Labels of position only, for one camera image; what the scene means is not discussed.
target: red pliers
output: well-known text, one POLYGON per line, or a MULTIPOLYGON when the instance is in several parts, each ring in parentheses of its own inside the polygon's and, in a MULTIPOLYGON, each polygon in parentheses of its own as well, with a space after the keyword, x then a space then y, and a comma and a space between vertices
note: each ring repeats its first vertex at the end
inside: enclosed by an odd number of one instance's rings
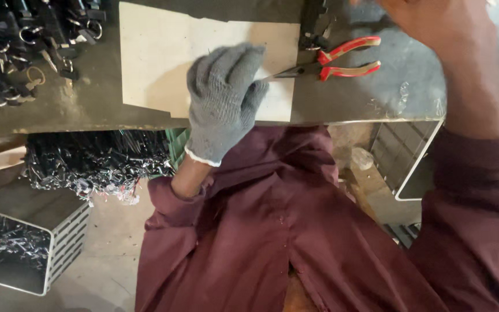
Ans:
POLYGON ((295 78, 301 75, 319 75, 321 81, 326 81, 329 76, 339 77, 359 77, 371 74, 380 68, 380 61, 375 61, 359 68, 339 68, 339 67, 323 67, 323 65, 336 60, 345 53, 360 47, 378 46, 380 45, 380 37, 368 36, 353 39, 329 53, 319 51, 317 62, 305 64, 290 68, 282 73, 273 75, 272 78, 295 78))

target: plastic crate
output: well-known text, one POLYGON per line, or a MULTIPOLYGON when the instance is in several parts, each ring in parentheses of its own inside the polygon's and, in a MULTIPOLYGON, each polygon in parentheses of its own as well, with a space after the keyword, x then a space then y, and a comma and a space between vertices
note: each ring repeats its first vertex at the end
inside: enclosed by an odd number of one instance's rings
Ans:
POLYGON ((169 153, 171 156, 171 165, 175 170, 184 160, 186 152, 184 146, 190 138, 190 130, 187 128, 166 129, 167 139, 169 140, 169 153))
POLYGON ((0 285, 43 296, 83 250, 92 208, 68 189, 32 189, 26 180, 0 189, 0 216, 49 233, 45 270, 0 263, 0 285))

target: pliers handle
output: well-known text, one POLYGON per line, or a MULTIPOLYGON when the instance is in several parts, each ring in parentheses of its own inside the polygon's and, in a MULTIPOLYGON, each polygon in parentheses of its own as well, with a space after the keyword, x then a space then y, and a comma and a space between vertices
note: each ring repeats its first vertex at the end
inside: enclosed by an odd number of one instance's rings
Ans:
MULTIPOLYGON (((378 36, 367 36, 360 37, 357 39, 350 40, 343 45, 337 47, 330 52, 319 51, 319 56, 317 61, 321 65, 325 65, 333 60, 336 60, 345 53, 357 49, 360 47, 378 46, 380 45, 380 37, 378 36)), ((359 77, 368 75, 372 72, 377 71, 380 68, 380 61, 374 61, 365 66, 358 68, 338 68, 338 67, 323 67, 321 69, 321 81, 326 81, 329 76, 339 76, 339 77, 359 77)))
POLYGON ((380 37, 378 36, 367 36, 367 37, 359 37, 357 39, 350 40, 343 45, 337 47, 336 49, 330 52, 319 51, 319 56, 317 57, 317 61, 321 63, 321 65, 325 65, 342 55, 350 52, 353 49, 361 48, 361 47, 370 47, 370 46, 379 46, 380 45, 380 37))
POLYGON ((376 60, 358 68, 323 67, 319 75, 321 76, 321 81, 327 81, 331 75, 338 77, 359 77, 376 72, 379 68, 380 61, 376 60))

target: shirt sleeve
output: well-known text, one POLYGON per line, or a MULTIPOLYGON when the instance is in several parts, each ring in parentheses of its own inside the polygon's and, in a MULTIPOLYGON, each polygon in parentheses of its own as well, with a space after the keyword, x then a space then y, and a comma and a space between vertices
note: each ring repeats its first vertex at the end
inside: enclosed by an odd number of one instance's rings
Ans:
POLYGON ((145 311, 167 278, 194 249, 196 220, 204 204, 204 189, 190 199, 180 199, 171 188, 171 178, 148 182, 155 207, 145 223, 138 264, 135 310, 145 311))
POLYGON ((499 139, 444 129, 409 257, 450 311, 499 311, 499 139))

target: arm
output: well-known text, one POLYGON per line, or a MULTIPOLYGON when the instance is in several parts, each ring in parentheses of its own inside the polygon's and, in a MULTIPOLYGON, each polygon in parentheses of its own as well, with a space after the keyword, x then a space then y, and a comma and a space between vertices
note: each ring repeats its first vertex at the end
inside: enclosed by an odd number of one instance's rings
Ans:
POLYGON ((225 153, 253 127, 267 83, 253 82, 264 49, 248 43, 218 48, 190 68, 191 135, 174 178, 148 182, 155 211, 145 223, 136 286, 137 312, 153 311, 167 281, 181 274, 196 248, 204 207, 202 183, 225 153))
POLYGON ((483 0, 380 0, 438 55, 448 90, 436 189, 409 258, 451 311, 499 311, 499 48, 483 0))

